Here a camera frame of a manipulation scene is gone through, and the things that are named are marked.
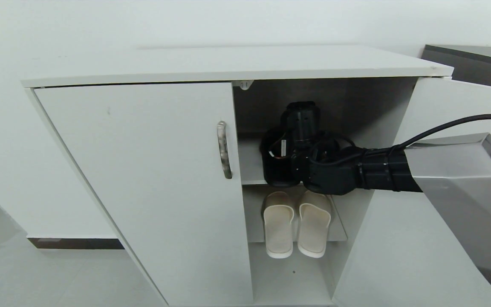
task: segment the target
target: white slipper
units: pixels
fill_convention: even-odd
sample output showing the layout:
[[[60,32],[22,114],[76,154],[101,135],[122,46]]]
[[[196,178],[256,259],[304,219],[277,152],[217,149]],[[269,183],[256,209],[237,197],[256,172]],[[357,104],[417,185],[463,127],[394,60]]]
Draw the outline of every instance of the white slipper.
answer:
[[[298,250],[308,257],[323,257],[331,223],[331,201],[323,194],[306,191],[300,199],[298,212]]]
[[[295,210],[285,192],[274,192],[265,197],[263,221],[266,253],[272,258],[287,258],[293,253],[292,222]]]

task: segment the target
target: cabinet door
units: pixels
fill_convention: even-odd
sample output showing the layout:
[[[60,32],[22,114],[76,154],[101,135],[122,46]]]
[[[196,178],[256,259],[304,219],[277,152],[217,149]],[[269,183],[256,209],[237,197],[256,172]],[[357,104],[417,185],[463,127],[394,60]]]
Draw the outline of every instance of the cabinet door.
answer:
[[[491,87],[422,78],[394,144],[481,113],[491,113]],[[491,133],[491,120],[428,138],[481,132]],[[347,306],[491,306],[491,285],[424,194],[375,191],[353,249],[335,292]]]
[[[230,82],[35,94],[169,305],[253,303]],[[231,179],[222,168],[220,121]]]

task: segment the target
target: floor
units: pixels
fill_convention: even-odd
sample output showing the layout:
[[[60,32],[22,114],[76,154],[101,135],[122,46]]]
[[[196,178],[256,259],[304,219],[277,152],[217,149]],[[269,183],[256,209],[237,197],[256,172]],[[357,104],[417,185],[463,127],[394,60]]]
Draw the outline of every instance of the floor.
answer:
[[[157,307],[124,250],[36,249],[0,209],[0,307]]]

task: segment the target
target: black cable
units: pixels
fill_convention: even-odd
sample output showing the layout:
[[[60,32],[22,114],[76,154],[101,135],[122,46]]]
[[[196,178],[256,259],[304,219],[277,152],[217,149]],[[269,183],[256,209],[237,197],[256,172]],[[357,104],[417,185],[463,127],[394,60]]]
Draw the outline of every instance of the black cable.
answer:
[[[417,136],[415,136],[415,137],[413,137],[413,138],[411,138],[405,142],[402,142],[399,145],[392,146],[390,148],[365,149],[366,151],[355,153],[355,154],[349,155],[343,159],[329,162],[329,163],[323,163],[323,162],[315,161],[313,159],[312,155],[310,155],[310,162],[314,165],[332,166],[332,165],[339,165],[341,163],[345,163],[345,162],[351,161],[353,159],[356,159],[356,158],[359,158],[362,156],[374,156],[374,155],[385,154],[388,151],[392,150],[392,148],[393,148],[393,150],[403,150],[404,148],[410,146],[411,144],[421,140],[422,138],[425,138],[426,136],[430,136],[431,134],[434,134],[436,132],[448,129],[448,128],[453,127],[453,126],[465,124],[466,122],[479,121],[479,120],[491,120],[491,114],[480,114],[480,115],[463,117],[462,119],[454,120],[454,121],[448,122],[446,124],[436,126],[435,128],[431,128],[430,130],[422,132],[421,134],[418,134]]]
[[[427,130],[421,134],[418,134],[417,136],[411,138],[410,140],[402,142],[401,144],[398,145],[397,149],[404,149],[404,148],[408,147],[409,145],[412,145],[413,143],[421,140],[422,138],[425,138],[426,136],[430,136],[431,134],[442,131],[444,129],[448,129],[448,128],[453,127],[453,126],[465,124],[466,122],[479,121],[479,120],[491,120],[491,114],[481,114],[481,115],[473,115],[473,116],[463,117],[462,119],[458,119],[455,121],[448,122],[446,124],[442,124],[440,126],[436,126],[435,128],[432,128],[432,129]]]

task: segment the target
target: door handle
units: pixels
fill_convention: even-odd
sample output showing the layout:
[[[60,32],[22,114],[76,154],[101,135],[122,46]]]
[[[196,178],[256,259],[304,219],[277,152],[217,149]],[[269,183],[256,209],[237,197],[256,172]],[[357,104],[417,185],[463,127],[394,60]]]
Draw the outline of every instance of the door handle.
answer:
[[[222,172],[226,179],[232,179],[230,171],[230,161],[228,160],[228,147],[226,145],[226,122],[220,121],[217,124],[217,140],[219,142],[219,154],[221,156]]]

